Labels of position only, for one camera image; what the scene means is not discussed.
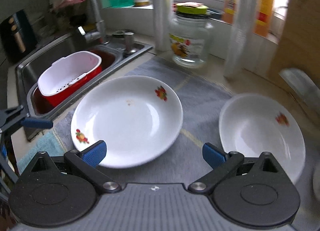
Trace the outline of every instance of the sink basin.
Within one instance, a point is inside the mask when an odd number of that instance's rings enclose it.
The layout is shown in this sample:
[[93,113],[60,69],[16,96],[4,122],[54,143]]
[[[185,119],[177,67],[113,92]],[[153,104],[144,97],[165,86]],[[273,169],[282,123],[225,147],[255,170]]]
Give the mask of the sink basin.
[[[19,104],[27,107],[33,117],[54,120],[101,81],[128,62],[147,52],[152,46],[135,42],[134,48],[137,51],[130,56],[126,56],[124,55],[125,44],[123,39],[111,38],[110,42],[104,45],[99,45],[98,42],[87,45],[77,35],[65,34],[26,57],[17,65],[16,82]],[[59,105],[52,107],[38,89],[38,78],[53,62],[81,50],[91,51],[102,58],[102,72]],[[39,129],[24,128],[24,130],[28,140],[31,140],[40,132]]]

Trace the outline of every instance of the white pipe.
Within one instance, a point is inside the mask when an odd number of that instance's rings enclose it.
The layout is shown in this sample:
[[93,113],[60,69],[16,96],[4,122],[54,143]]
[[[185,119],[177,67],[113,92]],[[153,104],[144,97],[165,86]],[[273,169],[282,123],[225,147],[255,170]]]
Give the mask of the white pipe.
[[169,22],[172,12],[172,0],[153,1],[153,28],[155,49],[166,51],[170,49]]
[[256,20],[257,0],[238,0],[235,21],[231,29],[231,37],[224,76],[234,79],[242,69],[244,47],[253,32]]

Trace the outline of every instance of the jar label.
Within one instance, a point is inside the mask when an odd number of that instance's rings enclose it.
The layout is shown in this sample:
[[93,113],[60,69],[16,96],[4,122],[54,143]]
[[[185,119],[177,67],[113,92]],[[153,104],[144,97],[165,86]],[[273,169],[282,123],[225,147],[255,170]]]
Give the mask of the jar label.
[[204,40],[186,39],[170,34],[171,49],[181,58],[198,59],[204,47]]

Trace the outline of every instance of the plate rim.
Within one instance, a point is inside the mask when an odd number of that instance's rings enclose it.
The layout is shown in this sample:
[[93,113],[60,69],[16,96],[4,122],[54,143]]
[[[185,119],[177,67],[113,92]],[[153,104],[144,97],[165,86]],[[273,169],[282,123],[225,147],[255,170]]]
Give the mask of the plate rim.
[[274,102],[277,102],[280,106],[282,106],[282,108],[288,113],[290,114],[290,116],[292,117],[292,119],[294,120],[294,123],[296,124],[297,126],[297,129],[299,130],[298,134],[302,137],[302,147],[303,147],[303,163],[301,164],[301,166],[298,168],[298,172],[297,174],[294,175],[294,177],[292,177],[291,181],[293,184],[297,183],[298,179],[300,178],[301,174],[302,174],[302,171],[304,169],[304,166],[305,166],[305,163],[306,163],[306,145],[305,145],[305,141],[304,141],[304,137],[303,137],[303,134],[301,132],[301,129],[300,129],[300,126],[298,125],[297,121],[295,120],[295,118],[293,117],[293,115],[283,106],[281,105],[278,101],[272,99],[271,97],[267,97],[267,96],[264,96],[264,95],[260,95],[260,94],[256,94],[256,93],[241,93],[241,94],[237,94],[237,95],[234,95],[233,97],[231,97],[225,104],[224,106],[222,107],[221,111],[220,111],[220,115],[219,115],[219,135],[220,135],[220,141],[221,141],[221,144],[222,144],[222,148],[223,150],[225,151],[226,148],[225,148],[225,144],[223,144],[223,140],[222,140],[222,134],[221,134],[221,131],[222,131],[222,118],[226,112],[226,110],[230,107],[230,105],[232,103],[234,103],[236,100],[238,99],[241,99],[241,98],[244,98],[244,97],[263,97],[264,99],[268,99],[268,100],[272,100]]
[[179,125],[178,125],[178,131],[176,133],[176,135],[174,136],[174,138],[172,139],[173,141],[170,142],[170,144],[168,146],[166,146],[164,149],[160,150],[159,153],[155,154],[154,156],[148,158],[147,160],[143,160],[142,162],[139,162],[139,163],[130,163],[130,164],[127,164],[126,166],[112,166],[112,165],[107,165],[107,164],[99,164],[100,166],[103,166],[103,167],[106,167],[106,168],[111,168],[111,169],[127,169],[127,168],[132,168],[132,167],[137,167],[137,166],[140,166],[140,165],[143,165],[143,164],[146,164],[148,162],[151,162],[153,161],[154,159],[156,159],[157,157],[161,156],[162,154],[164,154],[173,144],[174,142],[176,141],[176,139],[178,138],[179,134],[180,134],[180,131],[182,129],[182,125],[183,125],[183,108],[182,108],[182,104],[181,104],[181,101],[177,95],[177,93],[173,90],[173,88],[171,88],[168,84],[164,83],[163,81],[159,80],[159,79],[156,79],[156,78],[153,78],[153,77],[150,77],[150,76],[144,76],[144,75],[128,75],[128,76],[121,76],[121,77],[117,77],[117,78],[114,78],[114,79],[110,79],[110,80],[107,80],[107,81],[104,81],[102,83],[100,83],[98,86],[96,86],[95,88],[91,89],[83,98],[82,100],[79,102],[79,104],[77,105],[76,107],[76,110],[72,116],[72,119],[71,119],[71,124],[70,124],[70,133],[71,133],[71,139],[72,139],[72,142],[74,144],[74,146],[76,147],[76,141],[75,141],[75,138],[74,135],[72,134],[72,126],[73,126],[73,123],[74,123],[74,115],[76,114],[76,112],[78,111],[78,107],[79,105],[81,104],[81,102],[95,89],[99,89],[101,88],[101,86],[105,85],[105,84],[110,84],[110,82],[113,82],[113,81],[117,81],[119,79],[123,79],[123,78],[148,78],[148,79],[152,79],[154,81],[158,81],[160,84],[162,84],[165,88],[167,89],[171,89],[172,92],[174,93],[174,97],[175,99],[178,101],[178,104],[179,104],[179,107],[180,107],[180,114],[181,114],[181,119],[180,119],[180,122],[179,122]]

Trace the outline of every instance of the white plate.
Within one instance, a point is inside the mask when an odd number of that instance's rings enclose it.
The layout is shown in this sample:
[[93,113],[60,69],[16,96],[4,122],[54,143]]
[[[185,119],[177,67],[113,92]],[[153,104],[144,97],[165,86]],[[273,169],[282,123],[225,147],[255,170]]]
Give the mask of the white plate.
[[306,150],[301,130],[278,102],[257,94],[236,95],[221,110],[219,131],[225,152],[245,157],[271,152],[293,183],[302,173]]
[[107,156],[100,165],[129,168],[164,153],[178,137],[182,121],[181,102],[167,84],[126,76],[102,83],[81,100],[71,136],[79,151],[104,140]]

